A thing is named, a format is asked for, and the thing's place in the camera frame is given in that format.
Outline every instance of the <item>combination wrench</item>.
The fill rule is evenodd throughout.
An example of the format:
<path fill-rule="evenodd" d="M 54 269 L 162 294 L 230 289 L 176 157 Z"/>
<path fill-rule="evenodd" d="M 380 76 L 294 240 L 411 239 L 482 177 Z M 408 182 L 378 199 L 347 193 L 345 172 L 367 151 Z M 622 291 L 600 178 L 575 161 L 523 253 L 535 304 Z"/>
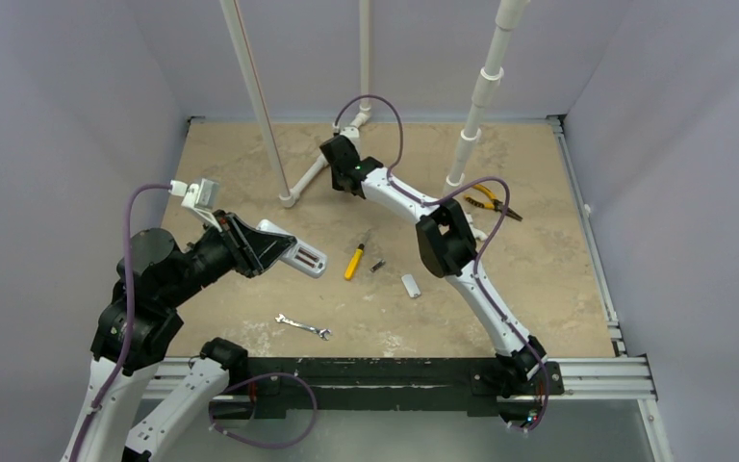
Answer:
<path fill-rule="evenodd" d="M 292 325 L 293 327 L 298 327 L 299 329 L 304 329 L 308 332 L 313 332 L 314 334 L 321 337 L 322 340 L 330 340 L 327 338 L 328 335 L 333 335 L 332 332 L 330 332 L 330 329 L 318 329 L 313 327 L 312 325 L 302 324 L 301 322 L 293 321 L 291 319 L 285 318 L 285 315 L 279 313 L 279 316 L 276 317 L 276 322 L 284 323 Z"/>

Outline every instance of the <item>yellow pliers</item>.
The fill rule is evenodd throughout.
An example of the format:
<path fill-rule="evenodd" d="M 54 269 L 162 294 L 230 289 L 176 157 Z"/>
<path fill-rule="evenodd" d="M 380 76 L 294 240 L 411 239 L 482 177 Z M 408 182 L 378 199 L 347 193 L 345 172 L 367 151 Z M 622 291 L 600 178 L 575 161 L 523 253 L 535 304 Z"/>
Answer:
<path fill-rule="evenodd" d="M 479 200 L 466 194 L 463 196 L 463 198 L 466 199 L 466 202 L 469 202 L 474 207 L 479 207 L 481 209 L 486 209 L 486 210 L 494 210 L 495 212 L 502 213 L 503 203 L 501 200 L 497 199 L 497 195 L 494 194 L 492 190 L 486 188 L 483 185 L 474 185 L 472 186 L 472 188 L 480 191 L 481 193 L 486 194 L 486 197 L 489 198 L 489 201 L 480 202 Z M 520 214 L 511 210 L 511 207 L 509 207 L 508 210 L 505 211 L 505 215 L 509 218 L 515 219 L 516 221 L 522 221 L 522 217 L 520 216 Z"/>

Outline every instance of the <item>gray floor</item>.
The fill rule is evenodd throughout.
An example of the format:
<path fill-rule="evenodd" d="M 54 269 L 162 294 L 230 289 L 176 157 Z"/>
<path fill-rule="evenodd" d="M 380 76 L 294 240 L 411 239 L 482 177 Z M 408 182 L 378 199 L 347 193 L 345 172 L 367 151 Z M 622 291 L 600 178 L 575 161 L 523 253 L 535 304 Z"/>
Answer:
<path fill-rule="evenodd" d="M 237 431 L 284 441 L 303 429 L 310 414 L 291 412 L 286 420 L 253 421 Z M 631 400 L 552 402 L 548 419 L 528 437 L 506 433 L 499 419 L 448 412 L 321 412 L 306 440 L 280 450 L 251 448 L 208 426 L 207 417 L 199 416 L 164 460 L 652 461 L 639 407 Z"/>

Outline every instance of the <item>white wall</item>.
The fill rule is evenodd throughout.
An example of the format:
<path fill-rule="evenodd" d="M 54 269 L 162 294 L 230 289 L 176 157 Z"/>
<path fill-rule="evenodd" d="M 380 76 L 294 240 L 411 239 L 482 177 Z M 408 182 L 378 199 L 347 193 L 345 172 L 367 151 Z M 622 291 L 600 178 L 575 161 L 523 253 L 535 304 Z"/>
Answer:
<path fill-rule="evenodd" d="M 218 0 L 129 0 L 184 112 L 252 118 Z M 497 0 L 374 0 L 372 90 L 410 121 L 464 119 Z M 564 114 L 629 0 L 533 0 L 489 119 Z M 270 114 L 329 120 L 358 94 L 358 2 L 242 1 Z M 388 112 L 377 112 L 382 118 Z"/>
<path fill-rule="evenodd" d="M 63 454 L 126 196 L 172 174 L 183 130 L 122 0 L 0 0 L 0 460 Z"/>
<path fill-rule="evenodd" d="M 565 128 L 676 460 L 739 460 L 739 2 L 633 2 Z"/>

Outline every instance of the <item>pipe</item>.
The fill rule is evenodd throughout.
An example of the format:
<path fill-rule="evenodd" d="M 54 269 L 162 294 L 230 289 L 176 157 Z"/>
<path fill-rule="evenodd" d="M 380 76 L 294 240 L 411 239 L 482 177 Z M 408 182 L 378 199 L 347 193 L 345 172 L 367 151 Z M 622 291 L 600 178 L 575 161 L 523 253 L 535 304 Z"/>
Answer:
<path fill-rule="evenodd" d="M 370 93 L 370 53 L 371 49 L 371 37 L 372 32 L 372 9 L 370 0 L 359 0 L 358 2 L 358 14 L 359 14 L 359 26 L 358 26 L 358 37 L 361 46 L 361 93 Z M 372 103 L 369 99 L 362 99 L 358 106 L 359 112 L 349 122 L 350 126 L 358 128 L 372 116 Z"/>
<path fill-rule="evenodd" d="M 454 164 L 451 166 L 446 182 L 444 194 L 448 194 L 463 184 L 465 179 L 463 170 L 477 141 L 480 140 L 480 123 L 486 114 L 486 109 L 494 98 L 495 90 L 502 80 L 502 60 L 505 50 L 511 39 L 511 32 L 520 22 L 522 11 L 530 0 L 501 0 L 495 18 L 495 34 L 486 55 L 486 63 L 477 76 L 474 92 L 471 94 L 471 109 L 466 125 L 460 132 L 460 138 L 454 149 Z"/>
<path fill-rule="evenodd" d="M 259 123 L 259 129 L 262 131 L 262 141 L 265 144 L 265 150 L 268 152 L 268 159 L 276 179 L 279 182 L 279 201 L 283 206 L 290 208 L 295 203 L 295 198 L 288 190 L 288 180 L 285 178 L 285 171 L 282 168 L 282 160 L 279 158 L 279 151 L 276 149 L 276 139 L 273 137 L 273 128 L 270 126 L 270 118 L 268 117 L 268 108 L 265 105 L 265 98 L 262 95 L 262 88 L 259 85 L 259 76 L 256 73 L 256 66 L 253 63 L 253 55 L 250 52 L 250 46 L 247 42 L 247 34 L 242 22 L 242 13 L 239 8 L 238 0 L 219 0 L 222 12 L 225 15 L 225 22 L 228 24 L 228 33 L 231 35 L 231 41 L 234 44 L 234 50 L 237 54 L 237 61 L 240 63 L 244 84 L 247 87 L 247 95 L 250 97 L 250 104 L 253 106 L 253 112 L 256 114 L 256 121 Z"/>
<path fill-rule="evenodd" d="M 310 182 L 313 181 L 314 178 L 316 178 L 316 175 L 318 175 L 319 172 L 324 170 L 326 167 L 327 159 L 324 158 L 323 154 L 319 154 L 313 165 L 307 169 L 304 175 L 302 175 L 302 177 L 298 180 L 298 183 L 296 183 L 295 186 L 291 188 L 293 201 L 298 200 L 298 198 L 301 196 L 301 192 L 304 191 L 304 189 L 307 188 L 307 185 L 309 185 Z"/>

